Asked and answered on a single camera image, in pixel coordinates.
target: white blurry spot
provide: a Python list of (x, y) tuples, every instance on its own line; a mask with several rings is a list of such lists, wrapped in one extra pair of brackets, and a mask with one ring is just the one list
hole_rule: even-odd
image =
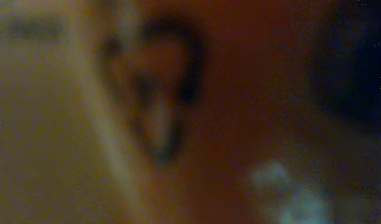
[(280, 163), (270, 161), (253, 170), (252, 183), (258, 195), (266, 200), (262, 214), (270, 223), (329, 223), (328, 203), (293, 180)]

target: skin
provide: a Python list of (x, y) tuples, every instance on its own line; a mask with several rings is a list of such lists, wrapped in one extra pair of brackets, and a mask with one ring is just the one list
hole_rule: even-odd
[[(88, 116), (85, 123), (93, 126), (100, 137), (100, 146), (89, 148), (97, 152), (96, 156), (84, 156), (79, 164), (92, 159), (98, 177), (108, 179), (108, 184), (92, 188), (90, 195), (103, 198), (98, 189), (117, 192), (106, 193), (110, 209), (105, 215), (117, 223), (273, 223), (261, 211), (266, 201), (274, 199), (255, 191), (250, 178), (255, 167), (271, 159), (284, 163), (292, 175), (310, 181), (313, 187), (328, 182), (329, 193), (346, 198), (339, 200), (348, 206), (349, 189), (356, 189), (355, 184), (369, 175), (369, 169), (363, 167), (370, 164), (340, 149), (362, 151), (374, 146), (374, 141), (320, 111), (309, 97), (306, 81), (314, 37), (334, 3), (138, 0), (133, 6), (99, 7), (88, 1), (60, 5), (67, 9), (59, 12), (67, 17), (69, 38), (73, 40), (65, 50), (79, 55), (69, 54), (72, 61), (68, 62), (75, 65), (73, 82), (83, 89), (82, 97), (87, 102), (78, 105), (91, 111), (81, 115)], [(50, 4), (43, 5), (45, 8), (27, 5), (25, 11), (49, 12), (55, 8)], [(109, 12), (113, 9), (124, 13), (112, 16)], [(139, 17), (126, 14), (134, 9)], [(190, 58), (186, 44), (174, 37), (146, 43), (128, 38), (126, 50), (100, 60), (106, 40), (122, 31), (119, 24), (135, 24), (128, 28), (127, 35), (131, 36), (140, 31), (142, 24), (166, 14), (189, 19), (206, 46), (200, 97), (191, 105), (177, 100)], [(139, 70), (143, 71), (142, 78), (159, 83), (153, 102), (163, 102), (166, 113), (136, 110), (140, 102), (131, 80)], [(105, 85), (106, 78), (119, 84), (122, 95)], [(131, 132), (131, 121), (137, 116), (146, 135), (155, 142), (166, 131), (166, 123), (160, 120), (183, 121), (183, 138), (170, 162), (159, 164), (146, 153), (143, 140)], [(107, 132), (96, 126), (94, 121), (101, 118), (115, 128)], [(110, 146), (106, 133), (117, 141), (112, 148), (106, 147)], [(298, 144), (305, 150), (298, 151)], [(99, 152), (106, 155), (111, 151), (124, 162), (99, 159)], [(337, 173), (331, 167), (332, 157), (347, 164), (351, 171)], [(316, 165), (308, 161), (319, 162)], [(67, 168), (62, 176), (69, 173)], [(67, 189), (85, 178), (81, 174), (79, 179), (63, 178)], [(92, 183), (98, 182), (97, 177), (90, 178)], [(96, 204), (98, 199), (90, 200), (90, 205)], [(101, 214), (96, 217), (100, 218), (95, 218), (96, 222), (103, 220)]]

